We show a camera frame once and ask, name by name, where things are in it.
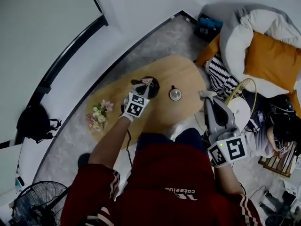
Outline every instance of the flower bouquet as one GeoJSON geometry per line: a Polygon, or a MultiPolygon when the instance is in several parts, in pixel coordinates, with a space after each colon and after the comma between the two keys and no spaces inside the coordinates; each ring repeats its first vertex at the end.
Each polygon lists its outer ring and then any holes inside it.
{"type": "Polygon", "coordinates": [[[86,119],[89,124],[89,128],[92,131],[103,132],[103,129],[108,123],[107,112],[113,110],[113,103],[103,100],[101,103],[93,106],[93,113],[88,113],[86,119]]]}

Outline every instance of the black backpack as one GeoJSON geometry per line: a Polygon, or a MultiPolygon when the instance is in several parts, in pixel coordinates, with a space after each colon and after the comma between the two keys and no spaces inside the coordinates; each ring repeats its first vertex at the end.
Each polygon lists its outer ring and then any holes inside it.
{"type": "Polygon", "coordinates": [[[49,119],[45,108],[41,105],[34,105],[26,108],[17,124],[18,133],[21,136],[31,138],[40,143],[44,139],[52,139],[54,136],[50,131],[58,130],[61,121],[57,119],[49,119]],[[50,122],[56,121],[57,125],[51,126],[50,122]]]}

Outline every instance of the electric fan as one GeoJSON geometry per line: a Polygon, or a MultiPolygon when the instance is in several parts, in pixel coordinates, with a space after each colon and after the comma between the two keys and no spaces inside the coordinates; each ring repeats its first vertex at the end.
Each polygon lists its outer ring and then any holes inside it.
{"type": "Polygon", "coordinates": [[[13,219],[27,225],[60,225],[68,188],[63,184],[43,181],[24,189],[15,200],[13,219]]]}

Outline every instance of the fan grille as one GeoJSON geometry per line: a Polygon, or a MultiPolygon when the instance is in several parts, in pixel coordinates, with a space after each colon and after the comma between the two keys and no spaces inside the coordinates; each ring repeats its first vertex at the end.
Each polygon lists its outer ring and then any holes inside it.
{"type": "Polygon", "coordinates": [[[38,182],[27,187],[15,201],[13,217],[17,220],[24,219],[28,225],[40,225],[30,215],[30,209],[34,206],[46,208],[53,202],[54,206],[50,210],[54,213],[55,224],[60,225],[66,195],[61,200],[57,198],[65,190],[67,190],[66,186],[52,181],[38,182]]]}

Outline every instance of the red track jacket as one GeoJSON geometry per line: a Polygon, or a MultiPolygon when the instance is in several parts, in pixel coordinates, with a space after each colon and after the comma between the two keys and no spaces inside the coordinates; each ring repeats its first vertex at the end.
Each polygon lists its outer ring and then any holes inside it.
{"type": "Polygon", "coordinates": [[[79,168],[61,225],[261,226],[245,195],[219,192],[208,156],[193,147],[150,145],[139,151],[115,200],[119,177],[101,164],[79,168]]]}

